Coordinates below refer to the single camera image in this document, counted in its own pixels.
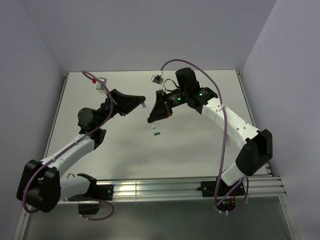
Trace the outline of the white blue acrylic marker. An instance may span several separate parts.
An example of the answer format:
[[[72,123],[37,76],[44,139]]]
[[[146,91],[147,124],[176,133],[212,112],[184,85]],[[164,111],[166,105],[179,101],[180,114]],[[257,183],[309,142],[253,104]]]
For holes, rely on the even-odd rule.
[[[142,108],[143,108],[143,110],[144,110],[144,113],[145,113],[145,115],[146,115],[146,119],[148,119],[149,118],[149,116],[150,116],[150,113],[149,113],[149,110],[148,110],[148,108],[147,108],[147,106],[146,105],[143,105],[142,106]],[[156,125],[153,123],[153,122],[147,122],[149,125],[150,125],[150,127],[153,129],[153,130],[155,130],[157,127],[156,127]]]

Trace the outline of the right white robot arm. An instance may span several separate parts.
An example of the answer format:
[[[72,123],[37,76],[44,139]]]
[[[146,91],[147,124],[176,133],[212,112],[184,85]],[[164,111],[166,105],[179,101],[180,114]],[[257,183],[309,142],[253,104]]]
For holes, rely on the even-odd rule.
[[[217,124],[240,149],[235,162],[221,172],[217,191],[229,194],[234,184],[255,174],[273,157],[273,136],[267,129],[259,130],[222,103],[219,95],[208,87],[201,87],[195,72],[182,68],[175,73],[178,85],[174,90],[157,90],[156,100],[148,123],[167,119],[173,108],[187,104],[202,116]]]

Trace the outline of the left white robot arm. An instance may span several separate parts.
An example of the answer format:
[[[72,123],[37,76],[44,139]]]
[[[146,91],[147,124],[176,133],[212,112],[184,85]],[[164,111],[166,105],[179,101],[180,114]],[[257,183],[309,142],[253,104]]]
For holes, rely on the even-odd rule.
[[[16,194],[24,210],[29,214],[48,213],[66,198],[95,198],[98,188],[94,177],[79,173],[71,180],[61,182],[61,176],[102,144],[107,132],[102,126],[109,119],[115,115],[126,116],[145,100],[145,96],[127,95],[113,89],[98,109],[82,108],[77,115],[78,135],[58,152],[40,161],[32,159],[24,166]]]

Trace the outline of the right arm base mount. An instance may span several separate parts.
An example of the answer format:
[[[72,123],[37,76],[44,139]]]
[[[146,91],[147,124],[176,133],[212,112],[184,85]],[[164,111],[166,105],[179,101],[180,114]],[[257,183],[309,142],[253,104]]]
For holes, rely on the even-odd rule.
[[[196,190],[200,191],[203,198],[210,198],[214,197],[215,195],[215,189],[216,189],[216,180],[213,181],[202,181],[200,183],[200,187],[198,187]],[[227,186],[225,183],[221,181],[217,196],[218,197],[224,197],[228,191],[232,189],[236,184],[232,186]],[[236,203],[236,197],[238,196],[245,196],[245,187],[244,184],[241,183],[237,188],[233,190],[233,192],[217,207],[219,211],[225,212],[225,211],[233,211],[236,209],[237,203]]]

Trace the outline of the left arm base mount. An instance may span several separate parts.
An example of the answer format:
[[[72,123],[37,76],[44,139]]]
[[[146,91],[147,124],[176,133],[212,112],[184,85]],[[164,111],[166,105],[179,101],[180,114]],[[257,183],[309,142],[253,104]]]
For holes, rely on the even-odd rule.
[[[108,205],[110,213],[109,218],[115,211],[115,207],[111,203],[114,194],[114,185],[97,185],[91,193],[74,195],[68,197],[68,202],[78,202],[78,213],[82,216],[89,217],[90,215],[97,215],[99,210],[102,210],[103,204]]]

